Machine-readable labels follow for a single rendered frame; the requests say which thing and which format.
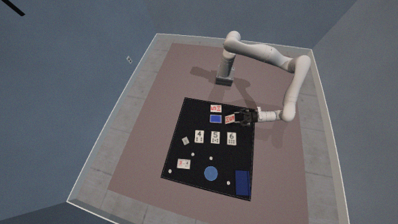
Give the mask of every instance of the red number card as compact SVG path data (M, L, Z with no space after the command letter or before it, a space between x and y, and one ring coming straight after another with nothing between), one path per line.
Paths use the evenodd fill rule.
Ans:
M235 114L226 116L226 124L235 122Z
M211 105L210 112L221 113L221 105Z

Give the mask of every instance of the small white token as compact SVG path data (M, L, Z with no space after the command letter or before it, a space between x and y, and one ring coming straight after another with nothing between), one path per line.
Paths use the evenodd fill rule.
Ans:
M220 132L219 131L212 131L212 140L210 142L213 144L220 143Z
M226 124L234 123L234 122L235 122L235 114L226 116Z
M221 105L211 105L210 112L221 113Z
M227 144L236 145L236 133L227 133Z
M185 159L179 158L178 162L177 162L177 168L178 169L187 169L187 170L189 170L189 168L190 168L190 160L185 160Z
M182 139L182 142L184 143L184 145L189 144L188 137L183 138L183 139Z
M204 131L195 130L195 143L203 143Z

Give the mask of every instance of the brown floor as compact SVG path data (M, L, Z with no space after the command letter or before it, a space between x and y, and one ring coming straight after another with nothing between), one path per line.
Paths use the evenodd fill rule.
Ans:
M273 111L293 75L236 56L231 87L214 85L222 48L173 44L152 85L108 189L209 223L308 223L299 114L257 123L251 201L161 178L184 97Z

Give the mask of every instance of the blue disc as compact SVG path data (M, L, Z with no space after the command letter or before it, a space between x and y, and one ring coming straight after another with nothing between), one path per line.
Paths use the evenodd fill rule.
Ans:
M217 178L217 176L218 176L218 172L214 166L208 166L204 170L204 177L209 181L215 180Z

